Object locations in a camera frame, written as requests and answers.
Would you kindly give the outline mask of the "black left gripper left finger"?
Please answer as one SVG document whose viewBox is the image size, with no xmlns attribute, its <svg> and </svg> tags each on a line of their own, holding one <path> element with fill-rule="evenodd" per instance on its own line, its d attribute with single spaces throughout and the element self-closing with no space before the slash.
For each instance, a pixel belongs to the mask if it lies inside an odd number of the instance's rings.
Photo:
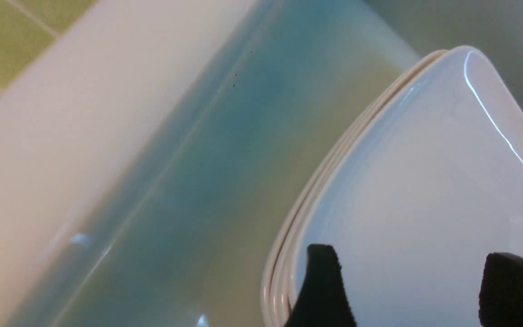
<svg viewBox="0 0 523 327">
<path fill-rule="evenodd" d="M 356 327 L 334 247 L 310 244 L 301 291 L 286 327 Z"/>
</svg>

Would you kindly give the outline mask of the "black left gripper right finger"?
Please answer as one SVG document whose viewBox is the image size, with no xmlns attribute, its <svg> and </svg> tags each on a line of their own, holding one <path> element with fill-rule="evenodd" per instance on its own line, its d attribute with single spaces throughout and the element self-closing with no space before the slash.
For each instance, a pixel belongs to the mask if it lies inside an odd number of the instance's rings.
<svg viewBox="0 0 523 327">
<path fill-rule="evenodd" d="M 478 304 L 481 326 L 523 327 L 523 257 L 487 255 Z"/>
</svg>

